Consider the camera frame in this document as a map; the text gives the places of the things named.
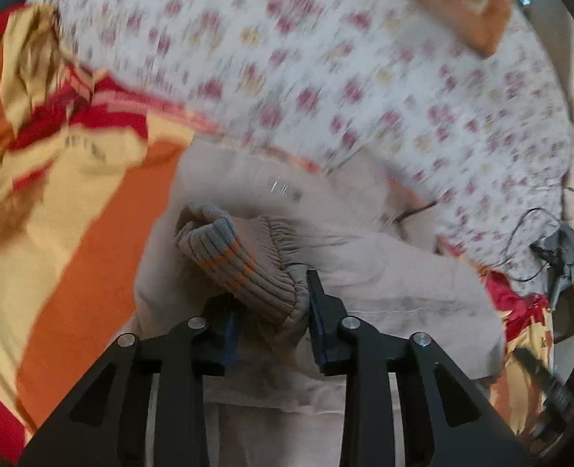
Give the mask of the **orange red yellow blanket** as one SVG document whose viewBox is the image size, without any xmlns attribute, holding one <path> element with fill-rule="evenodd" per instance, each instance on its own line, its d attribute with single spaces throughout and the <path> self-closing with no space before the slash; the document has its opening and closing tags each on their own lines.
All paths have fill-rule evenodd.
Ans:
<svg viewBox="0 0 574 467">
<path fill-rule="evenodd" d="M 84 68 L 54 6 L 0 14 L 0 465 L 131 317 L 177 162 L 216 130 Z"/>
</svg>

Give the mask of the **beige jacket with ribbed cuffs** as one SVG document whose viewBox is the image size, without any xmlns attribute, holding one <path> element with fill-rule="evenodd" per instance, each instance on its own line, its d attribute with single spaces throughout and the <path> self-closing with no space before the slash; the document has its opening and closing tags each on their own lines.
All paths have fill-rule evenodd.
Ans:
<svg viewBox="0 0 574 467">
<path fill-rule="evenodd" d="M 216 221 L 244 238 L 274 279 L 318 272 L 326 293 L 377 330 L 425 332 L 472 379 L 499 374 L 503 327 L 477 273 L 435 251 L 430 205 L 402 207 L 380 165 L 358 152 L 328 176 L 195 140 L 181 155 L 169 203 L 154 223 L 134 294 L 143 337 L 198 315 L 220 289 L 204 271 L 217 253 Z M 315 366 L 306 302 L 262 287 L 249 308 L 235 364 L 205 386 L 214 466 L 333 466 L 343 431 L 345 381 Z"/>
</svg>

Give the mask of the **white floral bed sheet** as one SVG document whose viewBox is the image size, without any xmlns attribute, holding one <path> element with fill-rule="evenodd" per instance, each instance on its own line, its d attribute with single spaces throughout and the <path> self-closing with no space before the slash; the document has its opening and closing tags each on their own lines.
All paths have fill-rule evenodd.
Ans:
<svg viewBox="0 0 574 467">
<path fill-rule="evenodd" d="M 376 152 L 435 195 L 439 234 L 521 293 L 553 233 L 573 127 L 520 11 L 493 56 L 414 0 L 36 0 L 120 82 L 187 104 L 228 135 L 336 168 Z"/>
</svg>

